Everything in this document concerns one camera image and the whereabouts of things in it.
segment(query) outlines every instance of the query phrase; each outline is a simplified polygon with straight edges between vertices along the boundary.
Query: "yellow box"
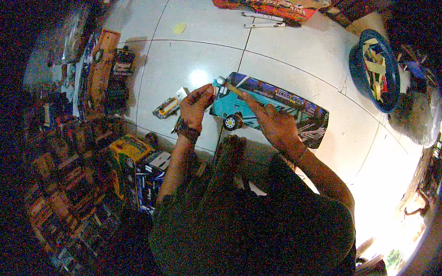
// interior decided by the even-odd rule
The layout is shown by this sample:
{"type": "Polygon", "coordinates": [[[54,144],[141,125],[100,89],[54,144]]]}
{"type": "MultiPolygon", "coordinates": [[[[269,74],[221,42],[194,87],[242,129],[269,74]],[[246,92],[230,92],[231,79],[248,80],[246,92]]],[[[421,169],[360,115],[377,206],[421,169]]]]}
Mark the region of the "yellow box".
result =
{"type": "Polygon", "coordinates": [[[152,153],[153,149],[131,134],[114,141],[109,148],[114,161],[115,194],[121,200],[130,201],[136,207],[136,165],[152,153]]]}

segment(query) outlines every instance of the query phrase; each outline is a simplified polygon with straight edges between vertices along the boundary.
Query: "blue bowl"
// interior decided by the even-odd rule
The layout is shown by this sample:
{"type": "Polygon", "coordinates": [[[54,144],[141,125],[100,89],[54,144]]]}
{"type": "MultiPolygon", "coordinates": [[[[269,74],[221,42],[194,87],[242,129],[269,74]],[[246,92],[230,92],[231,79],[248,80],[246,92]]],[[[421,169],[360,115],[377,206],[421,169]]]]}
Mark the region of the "blue bowl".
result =
{"type": "Polygon", "coordinates": [[[399,103],[400,93],[400,77],[396,58],[390,45],[377,31],[367,29],[362,32],[359,38],[359,43],[356,44],[350,51],[348,57],[351,78],[359,92],[366,98],[369,98],[377,109],[383,113],[391,113],[399,103]],[[376,53],[381,53],[385,58],[385,79],[387,80],[388,93],[382,94],[384,103],[379,103],[371,92],[370,83],[367,80],[365,73],[365,62],[362,52],[364,42],[375,38],[379,43],[373,45],[372,49],[376,53]]]}

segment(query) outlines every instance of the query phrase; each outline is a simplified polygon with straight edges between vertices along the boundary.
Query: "white tile floor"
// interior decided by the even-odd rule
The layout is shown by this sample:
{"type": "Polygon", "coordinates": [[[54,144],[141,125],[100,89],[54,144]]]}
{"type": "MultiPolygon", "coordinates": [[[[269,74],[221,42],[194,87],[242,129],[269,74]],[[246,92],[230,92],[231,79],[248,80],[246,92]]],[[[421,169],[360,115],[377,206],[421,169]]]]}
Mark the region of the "white tile floor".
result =
{"type": "MultiPolygon", "coordinates": [[[[354,87],[348,54],[357,36],[320,13],[302,28],[251,31],[244,24],[252,19],[240,14],[217,9],[210,0],[118,1],[104,27],[121,32],[119,46],[128,42],[137,53],[126,119],[137,126],[133,131],[156,132],[160,143],[171,149],[177,136],[170,131],[177,117],[159,120],[151,113],[154,108],[180,87],[191,91],[231,72],[315,102],[330,112],[316,155],[355,197],[358,246],[401,199],[422,147],[396,133],[386,116],[354,87]],[[182,34],[173,32],[177,23],[186,24],[182,34]]],[[[401,79],[406,78],[401,71],[401,79]]],[[[221,120],[205,114],[197,142],[202,158],[209,160],[214,154],[221,131],[221,120]]],[[[273,150],[261,132],[243,128],[234,133],[248,138],[247,159],[268,164],[273,150]]]]}

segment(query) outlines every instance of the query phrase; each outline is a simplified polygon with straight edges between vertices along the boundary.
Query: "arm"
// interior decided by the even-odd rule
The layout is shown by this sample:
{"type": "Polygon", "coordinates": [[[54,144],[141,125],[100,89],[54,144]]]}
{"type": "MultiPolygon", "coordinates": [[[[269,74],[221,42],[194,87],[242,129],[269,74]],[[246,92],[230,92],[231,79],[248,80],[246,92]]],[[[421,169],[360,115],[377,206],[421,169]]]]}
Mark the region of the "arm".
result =
{"type": "Polygon", "coordinates": [[[158,192],[156,203],[160,204],[165,195],[170,195],[175,191],[187,174],[189,163],[192,160],[195,145],[186,137],[179,136],[172,151],[172,158],[168,166],[163,184],[158,192]]]}
{"type": "Polygon", "coordinates": [[[289,160],[294,161],[322,195],[346,205],[354,217],[354,199],[345,183],[312,152],[307,150],[303,154],[305,145],[299,140],[293,116],[277,112],[270,104],[263,108],[247,92],[243,93],[243,98],[255,113],[267,140],[289,160]]]}
{"type": "MultiPolygon", "coordinates": [[[[296,160],[298,155],[290,154],[291,160],[296,160]]],[[[311,151],[301,157],[297,166],[314,183],[321,195],[336,199],[350,209],[354,220],[354,198],[347,185],[327,165],[322,163],[311,151]]]]}
{"type": "MultiPolygon", "coordinates": [[[[213,89],[210,84],[196,89],[179,104],[181,108],[181,118],[189,128],[196,129],[201,133],[204,110],[206,110],[212,102],[213,89]]],[[[182,184],[188,173],[194,148],[194,143],[184,135],[178,135],[163,184],[158,192],[156,204],[161,204],[165,195],[172,194],[176,187],[182,184]]]]}

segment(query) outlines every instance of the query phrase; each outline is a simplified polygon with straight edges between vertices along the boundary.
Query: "hand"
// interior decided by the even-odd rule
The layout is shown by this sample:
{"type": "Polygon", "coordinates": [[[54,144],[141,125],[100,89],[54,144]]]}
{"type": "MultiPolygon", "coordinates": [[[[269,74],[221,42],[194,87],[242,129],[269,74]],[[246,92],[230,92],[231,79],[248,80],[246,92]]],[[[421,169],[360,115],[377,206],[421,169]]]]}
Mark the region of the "hand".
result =
{"type": "Polygon", "coordinates": [[[242,92],[243,99],[255,113],[259,126],[269,142],[286,156],[296,159],[305,146],[298,137],[298,129],[293,116],[284,111],[277,112],[273,105],[263,108],[247,92],[242,92]]]}
{"type": "Polygon", "coordinates": [[[181,118],[190,128],[201,132],[204,111],[213,103],[214,99],[213,86],[210,83],[193,90],[179,104],[181,118]]]}

